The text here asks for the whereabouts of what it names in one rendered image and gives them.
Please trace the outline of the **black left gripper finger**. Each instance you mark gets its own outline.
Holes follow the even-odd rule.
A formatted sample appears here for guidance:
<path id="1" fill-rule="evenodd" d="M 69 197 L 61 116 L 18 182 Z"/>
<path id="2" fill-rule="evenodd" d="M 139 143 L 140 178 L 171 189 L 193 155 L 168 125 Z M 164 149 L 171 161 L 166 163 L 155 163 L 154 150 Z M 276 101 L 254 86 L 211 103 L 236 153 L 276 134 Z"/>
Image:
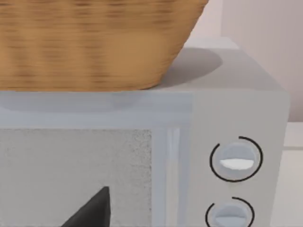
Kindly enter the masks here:
<path id="1" fill-rule="evenodd" d="M 60 227 L 110 227 L 110 190 L 103 187 Z"/>

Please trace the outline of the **pale microwave door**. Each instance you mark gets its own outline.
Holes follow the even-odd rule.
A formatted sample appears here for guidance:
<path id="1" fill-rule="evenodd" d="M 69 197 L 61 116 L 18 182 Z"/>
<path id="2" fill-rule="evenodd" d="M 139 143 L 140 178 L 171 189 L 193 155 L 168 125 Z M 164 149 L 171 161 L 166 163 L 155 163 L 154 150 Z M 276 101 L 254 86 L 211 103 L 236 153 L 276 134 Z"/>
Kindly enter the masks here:
<path id="1" fill-rule="evenodd" d="M 60 227 L 110 188 L 113 227 L 175 225 L 188 92 L 0 92 L 0 227 Z"/>

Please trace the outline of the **pale microwave knob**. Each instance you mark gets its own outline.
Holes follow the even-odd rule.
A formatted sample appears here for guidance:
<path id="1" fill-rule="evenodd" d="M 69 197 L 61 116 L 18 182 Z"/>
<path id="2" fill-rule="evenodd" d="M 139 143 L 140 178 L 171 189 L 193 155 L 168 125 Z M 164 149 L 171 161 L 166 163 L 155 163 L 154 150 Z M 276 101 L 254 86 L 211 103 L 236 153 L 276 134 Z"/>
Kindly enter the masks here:
<path id="1" fill-rule="evenodd" d="M 220 147 L 215 158 L 218 171 L 227 179 L 242 179 L 251 175 L 256 168 L 258 155 L 252 145 L 233 142 Z"/>
<path id="2" fill-rule="evenodd" d="M 212 214 L 216 227 L 247 227 L 250 213 L 246 206 L 237 202 L 229 202 L 215 208 Z"/>

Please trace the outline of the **woven wicker basket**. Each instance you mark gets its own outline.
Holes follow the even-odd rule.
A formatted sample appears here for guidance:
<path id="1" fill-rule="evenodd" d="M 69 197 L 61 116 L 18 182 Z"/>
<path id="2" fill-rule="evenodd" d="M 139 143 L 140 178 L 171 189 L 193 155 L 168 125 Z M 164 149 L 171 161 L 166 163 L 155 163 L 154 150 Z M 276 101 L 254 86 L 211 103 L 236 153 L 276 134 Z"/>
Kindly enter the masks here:
<path id="1" fill-rule="evenodd" d="M 0 91 L 158 85 L 209 0 L 0 0 Z"/>

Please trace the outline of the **pale microwave oven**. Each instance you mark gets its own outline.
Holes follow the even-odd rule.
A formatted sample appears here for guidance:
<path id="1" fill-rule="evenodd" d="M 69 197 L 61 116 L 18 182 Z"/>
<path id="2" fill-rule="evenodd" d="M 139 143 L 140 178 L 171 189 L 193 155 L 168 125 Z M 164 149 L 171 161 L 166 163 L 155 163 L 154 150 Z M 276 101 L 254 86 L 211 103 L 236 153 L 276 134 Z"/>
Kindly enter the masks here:
<path id="1" fill-rule="evenodd" d="M 178 154 L 176 224 L 169 227 L 216 227 L 215 208 L 229 202 L 246 206 L 247 227 L 270 227 L 289 115 L 287 92 L 227 38 L 187 42 L 162 83 L 144 91 L 193 96 L 187 134 L 181 135 L 187 146 Z M 220 147 L 233 142 L 252 145 L 258 155 L 255 171 L 236 180 L 223 177 L 215 159 Z"/>

